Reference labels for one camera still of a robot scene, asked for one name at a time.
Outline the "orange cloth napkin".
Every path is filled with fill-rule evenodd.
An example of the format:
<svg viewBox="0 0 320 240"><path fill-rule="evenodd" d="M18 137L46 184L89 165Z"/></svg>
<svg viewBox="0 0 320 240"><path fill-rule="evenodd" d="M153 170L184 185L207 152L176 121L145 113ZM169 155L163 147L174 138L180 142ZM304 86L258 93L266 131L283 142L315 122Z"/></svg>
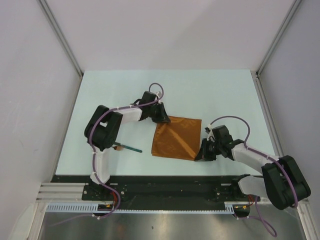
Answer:
<svg viewBox="0 0 320 240"><path fill-rule="evenodd" d="M151 154L155 157L194 161L200 150L202 120L170 116L170 123L158 123Z"/></svg>

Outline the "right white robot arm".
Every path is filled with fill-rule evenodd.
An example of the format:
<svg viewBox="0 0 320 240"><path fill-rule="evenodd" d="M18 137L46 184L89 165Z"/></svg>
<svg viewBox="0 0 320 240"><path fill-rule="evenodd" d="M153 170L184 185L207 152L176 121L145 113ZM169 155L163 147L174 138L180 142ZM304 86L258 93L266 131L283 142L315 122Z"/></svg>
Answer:
<svg viewBox="0 0 320 240"><path fill-rule="evenodd" d="M269 199L279 210L297 207L299 201L311 195L311 189L296 160L289 155L278 157L261 152L233 139L225 125L205 128L196 161L215 161L218 156L242 163L261 174L261 177L244 174L230 188L231 196L242 201L248 195Z"/></svg>

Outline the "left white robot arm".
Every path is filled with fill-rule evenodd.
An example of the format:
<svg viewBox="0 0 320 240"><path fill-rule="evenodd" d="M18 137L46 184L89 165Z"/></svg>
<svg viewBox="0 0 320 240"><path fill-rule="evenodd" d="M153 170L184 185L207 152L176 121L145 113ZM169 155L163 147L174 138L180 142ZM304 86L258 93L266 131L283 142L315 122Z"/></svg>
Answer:
<svg viewBox="0 0 320 240"><path fill-rule="evenodd" d="M92 147L91 180L96 183L93 194L100 200L110 196L111 188L105 184L110 179L109 152L116 143L120 127L130 122L140 122L151 118L154 123L170 123L166 113L163 94L145 91L142 98L128 106L108 108L99 105L94 111L85 130L84 136Z"/></svg>

